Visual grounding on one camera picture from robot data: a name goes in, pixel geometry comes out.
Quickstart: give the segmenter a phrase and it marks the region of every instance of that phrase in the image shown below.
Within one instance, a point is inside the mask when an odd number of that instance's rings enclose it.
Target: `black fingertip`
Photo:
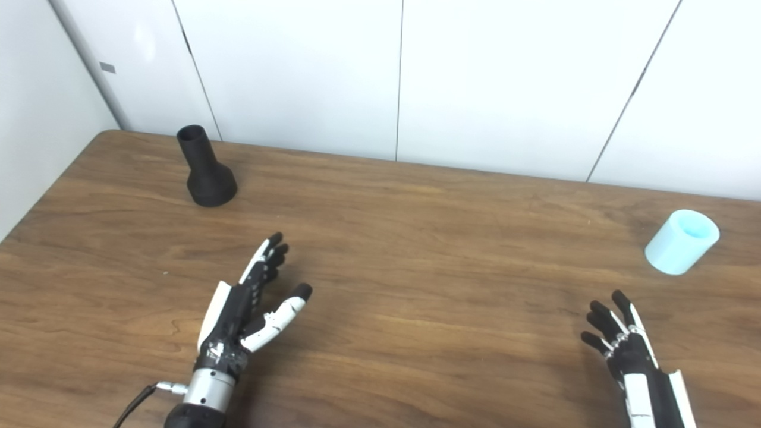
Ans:
[[[603,343],[603,340],[596,334],[592,334],[588,331],[582,331],[581,341],[593,347],[594,349],[600,351],[600,353],[603,355],[605,355],[605,353],[608,352],[608,347],[605,346],[605,344]]]
[[[272,269],[275,267],[280,266],[285,262],[285,256],[282,254],[274,254],[272,257],[267,260],[267,266]]]
[[[629,298],[626,297],[626,295],[621,290],[614,291],[610,297],[613,299],[613,303],[618,306],[618,309],[623,314],[624,322],[626,322],[626,325],[634,324],[634,315],[632,315],[632,301],[629,300]]]
[[[591,309],[592,312],[598,315],[602,315],[605,318],[610,316],[610,309],[597,300],[593,300],[592,303],[589,304],[589,309]]]
[[[280,271],[277,270],[276,268],[272,268],[270,270],[267,270],[267,274],[266,274],[267,275],[267,282],[269,283],[270,281],[274,281],[275,278],[277,278],[279,274],[280,274]]]
[[[610,298],[619,308],[628,308],[632,304],[632,301],[621,290],[614,291]]]
[[[305,302],[309,300],[309,297],[312,295],[312,286],[310,286],[307,283],[301,283],[296,286],[296,288],[293,289],[291,292],[291,295],[288,297],[289,299],[291,297],[300,297]]]
[[[274,235],[269,237],[269,247],[273,248],[277,244],[280,244],[280,241],[283,240],[283,234],[280,232],[275,233]]]
[[[279,247],[275,248],[275,254],[285,254],[288,252],[288,249],[288,244],[280,245]]]

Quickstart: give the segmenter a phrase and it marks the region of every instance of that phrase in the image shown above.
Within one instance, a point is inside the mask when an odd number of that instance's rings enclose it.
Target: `small gray label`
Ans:
[[[105,62],[100,63],[100,69],[105,72],[116,74],[116,67],[111,64],[106,64]]]

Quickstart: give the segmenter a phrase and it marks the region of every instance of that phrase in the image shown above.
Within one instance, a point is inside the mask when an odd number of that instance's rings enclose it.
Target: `cable connector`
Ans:
[[[156,384],[156,389],[161,389],[162,391],[169,391],[172,394],[176,394],[176,395],[185,395],[188,393],[187,385],[183,385],[181,383],[174,383],[174,382],[166,382],[166,381],[159,382]]]

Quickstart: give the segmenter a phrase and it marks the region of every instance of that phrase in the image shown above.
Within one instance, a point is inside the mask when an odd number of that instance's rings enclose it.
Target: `silver metal cylinder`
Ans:
[[[183,403],[211,407],[224,413],[228,409],[235,379],[213,369],[197,369],[188,385]]]

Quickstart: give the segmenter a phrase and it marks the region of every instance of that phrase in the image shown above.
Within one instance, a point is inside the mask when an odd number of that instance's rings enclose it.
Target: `black vase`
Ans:
[[[233,171],[217,161],[203,126],[185,126],[177,133],[177,141],[190,166],[188,190],[193,201],[212,207],[233,199],[237,192]]]

